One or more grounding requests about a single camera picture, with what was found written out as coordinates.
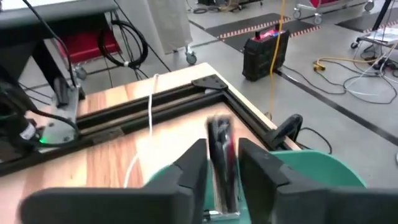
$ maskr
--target wooden tabletop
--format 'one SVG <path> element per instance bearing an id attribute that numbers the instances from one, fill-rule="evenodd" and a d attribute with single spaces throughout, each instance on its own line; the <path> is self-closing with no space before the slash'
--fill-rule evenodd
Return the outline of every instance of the wooden tabletop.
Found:
<path id="1" fill-rule="evenodd" d="M 218 74 L 207 63 L 160 75 L 156 92 L 190 83 L 191 80 Z M 126 101 L 147 96 L 154 79 L 143 80 L 86 97 L 79 106 L 79 115 L 92 113 Z M 269 127 L 276 126 L 255 108 L 242 94 L 229 89 L 260 117 Z M 249 138 L 261 143 L 223 103 L 157 124 L 153 136 L 148 129 L 128 134 L 88 149 L 48 161 L 43 164 L 0 178 L 0 223 L 19 223 L 19 202 L 32 192 L 49 187 L 123 187 L 124 176 L 131 159 L 139 152 L 130 175 L 129 187 L 142 187 L 158 170 L 180 157 L 197 139 L 206 138 L 205 121 L 215 114 L 230 114 L 236 138 Z M 44 118 L 37 118 L 44 124 Z M 291 140 L 286 143 L 299 150 Z"/>

